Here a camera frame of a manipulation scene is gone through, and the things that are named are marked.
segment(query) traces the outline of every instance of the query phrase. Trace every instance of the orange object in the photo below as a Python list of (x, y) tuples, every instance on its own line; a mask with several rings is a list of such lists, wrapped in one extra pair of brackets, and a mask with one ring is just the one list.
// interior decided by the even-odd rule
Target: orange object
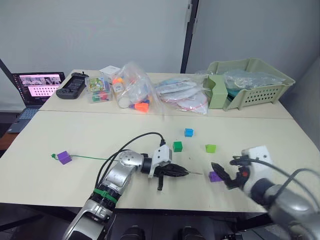
[(124, 83), (124, 80), (121, 77), (115, 78), (112, 81), (112, 84), (116, 84), (116, 83)]
[(134, 108), (139, 110), (139, 111), (141, 111), (141, 112), (146, 113), (149, 110), (149, 104), (148, 103), (144, 103), (144, 102), (143, 103), (136, 103), (134, 105)]

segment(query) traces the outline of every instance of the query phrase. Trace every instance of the clear plastic bag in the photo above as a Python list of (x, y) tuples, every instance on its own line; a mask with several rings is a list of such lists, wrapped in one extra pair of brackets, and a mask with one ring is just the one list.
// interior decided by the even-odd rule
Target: clear plastic bag
[(282, 84), (285, 79), (265, 72), (247, 72), (241, 69), (227, 71), (223, 74), (227, 89), (253, 89), (268, 85)]
[(175, 77), (156, 85), (155, 91), (160, 99), (181, 111), (206, 114), (208, 99), (203, 93), (203, 81), (207, 74), (196, 74), (188, 77)]
[(163, 112), (163, 106), (148, 75), (134, 62), (129, 62), (112, 81), (115, 99), (121, 108), (136, 108), (153, 105), (156, 112)]

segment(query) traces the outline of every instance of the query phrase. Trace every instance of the laptop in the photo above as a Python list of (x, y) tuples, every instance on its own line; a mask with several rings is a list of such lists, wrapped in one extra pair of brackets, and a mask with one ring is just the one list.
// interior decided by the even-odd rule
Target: laptop
[(65, 74), (63, 72), (12, 73), (12, 80), (26, 108), (7, 132), (20, 133), (39, 108), (59, 88), (65, 80)]

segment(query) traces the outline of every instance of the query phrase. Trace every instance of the white wall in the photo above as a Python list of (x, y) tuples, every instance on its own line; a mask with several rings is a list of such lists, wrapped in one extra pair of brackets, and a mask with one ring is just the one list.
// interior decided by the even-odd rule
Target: white wall
[(260, 58), (299, 80), (319, 55), (319, 0), (200, 0), (187, 72)]
[(320, 150), (320, 58), (282, 100), (285, 108)]
[[(1, 0), (0, 56), (13, 73), (67, 75), (129, 61), (146, 72), (178, 73), (187, 5), (188, 0)], [(10, 88), (4, 81), (0, 73), (0, 110)], [(10, 92), (17, 101), (19, 95)]]

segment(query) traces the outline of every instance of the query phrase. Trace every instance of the green cube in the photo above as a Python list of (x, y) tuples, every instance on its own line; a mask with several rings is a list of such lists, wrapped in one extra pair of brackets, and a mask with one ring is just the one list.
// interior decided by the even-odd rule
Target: green cube
[(173, 151), (174, 152), (182, 152), (182, 142), (181, 141), (175, 141), (173, 143)]
[(210, 154), (214, 154), (216, 152), (216, 145), (207, 144), (205, 145), (205, 151)]

